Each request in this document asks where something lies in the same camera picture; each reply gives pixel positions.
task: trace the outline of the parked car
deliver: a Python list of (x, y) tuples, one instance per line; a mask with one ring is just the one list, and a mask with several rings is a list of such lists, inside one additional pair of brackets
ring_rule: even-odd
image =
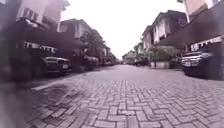
[(196, 51), (183, 55), (181, 64), (186, 75), (209, 78), (217, 74), (217, 61), (212, 52)]
[(65, 58), (45, 57), (47, 73), (66, 73), (70, 68), (70, 62)]

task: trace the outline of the building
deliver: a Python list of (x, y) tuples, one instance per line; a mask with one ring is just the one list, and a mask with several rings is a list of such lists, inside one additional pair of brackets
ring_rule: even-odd
[(58, 30), (61, 12), (68, 5), (67, 0), (21, 0), (17, 18), (26, 17), (48, 28)]
[(152, 33), (152, 26), (147, 26), (145, 31), (142, 34), (142, 42), (143, 42), (143, 49), (148, 51), (150, 47), (154, 44), (153, 43), (153, 33)]
[(60, 23), (60, 32), (65, 32), (72, 38), (81, 38), (91, 31), (92, 28), (84, 20), (70, 19)]
[(195, 19), (201, 12), (212, 8), (221, 0), (178, 0), (186, 7), (188, 22)]
[(15, 22), (20, 3), (21, 0), (0, 0), (0, 32)]
[(127, 54), (122, 56), (123, 62), (126, 64), (133, 64), (136, 57), (135, 51), (129, 51)]
[(154, 44), (183, 28), (186, 23), (185, 13), (172, 10), (168, 10), (166, 13), (161, 12), (151, 26)]
[(224, 24), (222, 23), (223, 19), (220, 19), (220, 16), (223, 15), (222, 11), (224, 11), (224, 9), (222, 8), (224, 7), (224, 3), (220, 1), (221, 0), (178, 1), (185, 5), (189, 27), (192, 27), (196, 32), (200, 31), (200, 34), (198, 33), (197, 36), (189, 37), (192, 41), (187, 42), (187, 51), (197, 51), (201, 48), (208, 47), (208, 45), (217, 45), (214, 43), (222, 42), (224, 35), (222, 33), (222, 26)]

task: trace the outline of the sky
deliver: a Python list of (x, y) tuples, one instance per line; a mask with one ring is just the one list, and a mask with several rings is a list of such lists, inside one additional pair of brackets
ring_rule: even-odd
[(141, 42), (142, 33), (160, 12), (185, 12), (177, 0), (68, 0), (61, 20), (84, 19), (119, 59)]

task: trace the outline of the house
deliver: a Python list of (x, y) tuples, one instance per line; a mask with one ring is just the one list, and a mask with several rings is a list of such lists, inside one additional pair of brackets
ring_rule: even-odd
[(133, 64), (135, 57), (136, 57), (135, 51), (131, 50), (127, 54), (123, 55), (122, 59), (123, 59), (123, 62), (126, 64)]
[(67, 0), (21, 0), (17, 19), (26, 17), (48, 28), (58, 30), (61, 12), (68, 5)]
[(153, 43), (152, 26), (147, 26), (142, 34), (143, 49), (148, 51)]
[(86, 32), (91, 31), (92, 28), (82, 19), (70, 19), (60, 23), (60, 32), (67, 33), (72, 38), (81, 38)]
[(183, 31), (190, 34), (186, 42), (187, 51), (214, 47), (221, 43), (224, 35), (224, 3), (221, 0), (178, 0), (185, 5), (189, 25)]
[(212, 8), (221, 0), (178, 0), (186, 8), (188, 22), (197, 18), (203, 11)]
[(168, 10), (166, 13), (159, 13), (151, 26), (154, 44), (158, 44), (171, 33), (183, 28), (186, 23), (185, 13), (172, 10)]

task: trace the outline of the street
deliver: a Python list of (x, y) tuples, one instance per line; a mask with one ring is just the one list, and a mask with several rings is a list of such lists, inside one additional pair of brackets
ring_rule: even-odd
[(19, 91), (30, 128), (223, 128), (224, 85), (119, 65)]

